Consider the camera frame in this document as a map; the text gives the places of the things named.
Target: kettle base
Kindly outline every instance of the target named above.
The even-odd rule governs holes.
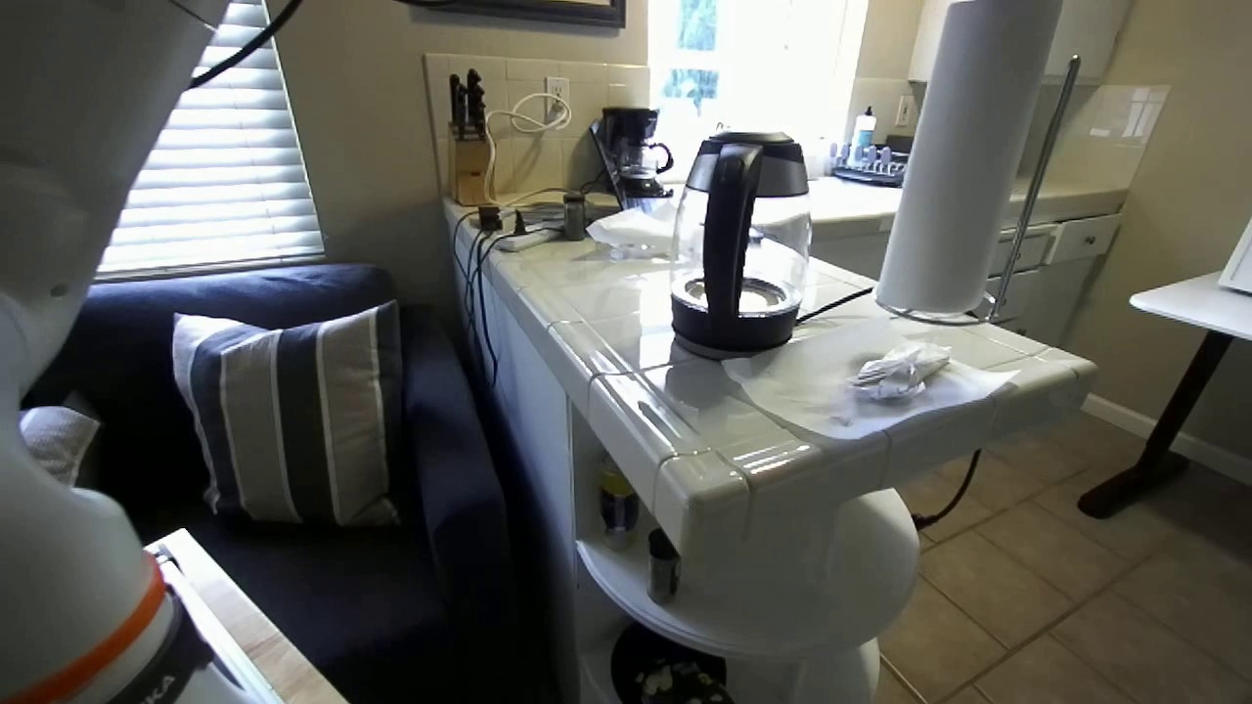
[[[677,343],[707,358],[782,348],[799,314],[799,306],[782,306],[751,315],[717,315],[707,309],[691,309],[679,298],[670,298],[670,309]]]

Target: window blinds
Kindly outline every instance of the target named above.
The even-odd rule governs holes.
[[[266,28],[234,0],[198,71]],[[140,169],[101,275],[219,268],[319,256],[319,226],[272,43],[187,91]]]

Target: knife block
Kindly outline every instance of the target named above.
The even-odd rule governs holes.
[[[448,140],[448,172],[453,172],[453,185],[448,185],[448,195],[461,203],[461,208],[481,208],[487,203],[487,164],[491,164],[491,140],[487,138],[453,138]]]

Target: paper towel roll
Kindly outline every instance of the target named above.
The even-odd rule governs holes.
[[[875,301],[896,314],[980,306],[991,245],[1027,133],[1060,0],[946,6]]]

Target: power outlet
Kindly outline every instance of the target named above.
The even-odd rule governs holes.
[[[564,113],[570,113],[570,79],[564,73],[543,73],[543,121],[560,121]]]

